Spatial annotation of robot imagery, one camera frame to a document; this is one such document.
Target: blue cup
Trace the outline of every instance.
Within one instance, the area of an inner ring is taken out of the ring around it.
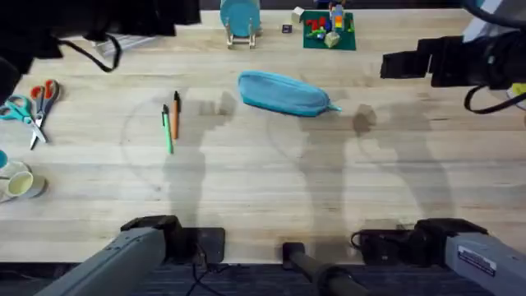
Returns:
[[[0,169],[6,166],[7,164],[7,154],[0,150]]]

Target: scissor blade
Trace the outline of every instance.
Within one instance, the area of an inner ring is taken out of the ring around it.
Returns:
[[[35,123],[37,125],[37,127],[42,127],[42,119],[37,119],[35,120]],[[36,132],[33,131],[33,136],[31,136],[31,143],[30,143],[30,150],[33,150],[33,148],[35,148],[35,144],[36,144],[36,139],[37,139],[37,135],[36,135]]]
[[[44,143],[48,142],[48,139],[46,139],[46,136],[42,133],[39,126],[36,125],[34,121],[31,121],[30,123],[31,128],[33,128],[33,133],[36,134],[36,136]]]
[[[36,132],[33,131],[33,136],[31,136],[30,150],[33,150],[33,148],[35,148],[36,139],[37,139]]]

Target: orange pen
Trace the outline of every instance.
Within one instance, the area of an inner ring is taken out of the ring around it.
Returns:
[[[172,139],[179,138],[179,114],[181,113],[181,98],[179,93],[175,91],[173,94],[173,113],[172,113]]]

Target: red-handled scissors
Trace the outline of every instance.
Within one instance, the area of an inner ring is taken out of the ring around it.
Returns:
[[[44,120],[51,109],[51,106],[60,95],[60,85],[55,80],[47,80],[44,86],[35,86],[31,90],[31,99],[36,103],[36,125],[41,128],[44,125]],[[35,147],[38,135],[33,132],[31,137],[30,149]]]

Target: wooden tabletop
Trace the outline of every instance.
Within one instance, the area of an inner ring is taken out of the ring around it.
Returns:
[[[459,35],[469,15],[354,13],[357,52],[303,49],[301,29],[280,31],[289,12],[261,12],[257,48],[227,50],[218,13],[203,12],[203,25],[125,52],[111,74],[67,48],[63,60],[35,62],[16,93],[62,83],[44,128],[51,143],[30,151],[29,130],[4,122],[0,148],[49,186],[0,204],[0,261],[83,261],[128,220],[167,214],[224,227],[228,262],[278,261],[285,241],[321,260],[356,259],[351,232],[425,217],[471,220],[526,252],[524,113],[477,116],[462,106],[466,88],[379,77],[383,53]],[[237,91],[244,70],[319,86],[344,111],[254,109]],[[160,113],[175,90],[181,136],[168,155]]]

